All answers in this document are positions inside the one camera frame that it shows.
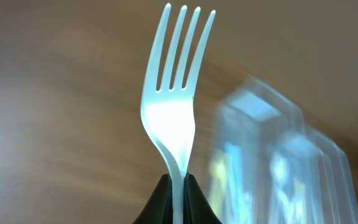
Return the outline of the white label left container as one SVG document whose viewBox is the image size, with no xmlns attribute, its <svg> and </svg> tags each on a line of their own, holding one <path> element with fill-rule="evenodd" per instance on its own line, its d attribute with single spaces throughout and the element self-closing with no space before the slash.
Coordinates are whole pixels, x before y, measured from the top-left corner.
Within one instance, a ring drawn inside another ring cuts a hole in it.
<svg viewBox="0 0 358 224">
<path fill-rule="evenodd" d="M 270 103 L 249 91 L 244 91 L 230 100 L 230 105 L 250 116 L 256 121 L 266 121 L 280 116 L 279 112 Z"/>
</svg>

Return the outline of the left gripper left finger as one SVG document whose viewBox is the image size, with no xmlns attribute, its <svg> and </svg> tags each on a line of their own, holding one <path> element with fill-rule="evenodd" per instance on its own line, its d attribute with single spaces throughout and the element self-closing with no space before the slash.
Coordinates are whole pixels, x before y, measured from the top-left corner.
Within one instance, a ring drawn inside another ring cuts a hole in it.
<svg viewBox="0 0 358 224">
<path fill-rule="evenodd" d="M 172 180 L 168 174 L 164 174 L 133 224 L 172 224 L 172 222 Z"/>
</svg>

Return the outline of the left clear plastic container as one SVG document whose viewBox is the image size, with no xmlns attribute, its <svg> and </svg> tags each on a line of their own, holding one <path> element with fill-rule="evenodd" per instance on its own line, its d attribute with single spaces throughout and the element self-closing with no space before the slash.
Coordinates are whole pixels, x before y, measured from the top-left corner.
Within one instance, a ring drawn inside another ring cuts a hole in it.
<svg viewBox="0 0 358 224">
<path fill-rule="evenodd" d="M 281 115 L 256 121 L 230 105 L 230 100 L 244 91 L 270 103 Z M 255 78 L 218 104 L 208 202 L 221 223 L 266 221 L 272 186 L 272 149 L 287 132 L 301 129 L 302 124 L 303 115 L 296 104 Z"/>
</svg>

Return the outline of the right clear plastic container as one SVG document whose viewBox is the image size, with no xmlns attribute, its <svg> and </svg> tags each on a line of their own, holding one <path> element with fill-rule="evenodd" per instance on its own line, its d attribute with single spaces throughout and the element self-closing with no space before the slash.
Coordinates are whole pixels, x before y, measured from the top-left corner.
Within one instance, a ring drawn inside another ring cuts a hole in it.
<svg viewBox="0 0 358 224">
<path fill-rule="evenodd" d="M 312 126 L 284 135 L 272 149 L 269 171 L 269 223 L 358 224 L 348 158 Z"/>
</svg>

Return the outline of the clear plastic container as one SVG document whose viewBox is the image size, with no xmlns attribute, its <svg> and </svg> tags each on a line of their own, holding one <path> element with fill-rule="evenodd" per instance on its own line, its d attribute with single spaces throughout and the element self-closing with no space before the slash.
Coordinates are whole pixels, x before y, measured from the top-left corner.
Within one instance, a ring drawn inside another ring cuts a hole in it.
<svg viewBox="0 0 358 224">
<path fill-rule="evenodd" d="M 312 126 L 284 135 L 272 149 L 269 171 L 269 223 L 358 224 L 348 158 Z"/>
<path fill-rule="evenodd" d="M 270 103 L 281 115 L 256 121 L 230 105 L 230 100 L 244 91 Z M 272 186 L 272 149 L 287 132 L 301 129 L 302 124 L 303 115 L 296 104 L 255 78 L 218 104 L 208 202 L 221 223 L 266 221 Z"/>
</svg>

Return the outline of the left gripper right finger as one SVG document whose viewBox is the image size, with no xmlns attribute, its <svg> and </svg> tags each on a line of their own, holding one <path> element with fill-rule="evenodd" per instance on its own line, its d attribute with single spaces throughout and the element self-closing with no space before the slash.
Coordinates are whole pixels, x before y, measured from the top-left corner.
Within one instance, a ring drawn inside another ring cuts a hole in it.
<svg viewBox="0 0 358 224">
<path fill-rule="evenodd" d="M 183 193 L 184 224 L 221 224 L 194 175 L 187 173 Z"/>
</svg>

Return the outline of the thin white fork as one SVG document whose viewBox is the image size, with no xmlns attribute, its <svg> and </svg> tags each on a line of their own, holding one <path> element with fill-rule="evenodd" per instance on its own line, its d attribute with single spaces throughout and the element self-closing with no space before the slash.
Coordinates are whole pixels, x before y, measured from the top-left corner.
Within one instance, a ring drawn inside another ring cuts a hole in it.
<svg viewBox="0 0 358 224">
<path fill-rule="evenodd" d="M 210 12 L 191 66 L 186 68 L 201 8 L 197 7 L 193 12 L 178 63 L 175 63 L 178 42 L 187 11 L 187 6 L 181 7 L 163 73 L 159 74 L 171 7 L 171 4 L 165 5 L 155 33 L 142 89 L 140 116 L 144 129 L 162 155 L 172 180 L 173 223 L 183 224 L 184 179 L 188 171 L 195 138 L 195 90 L 216 12 Z"/>
</svg>

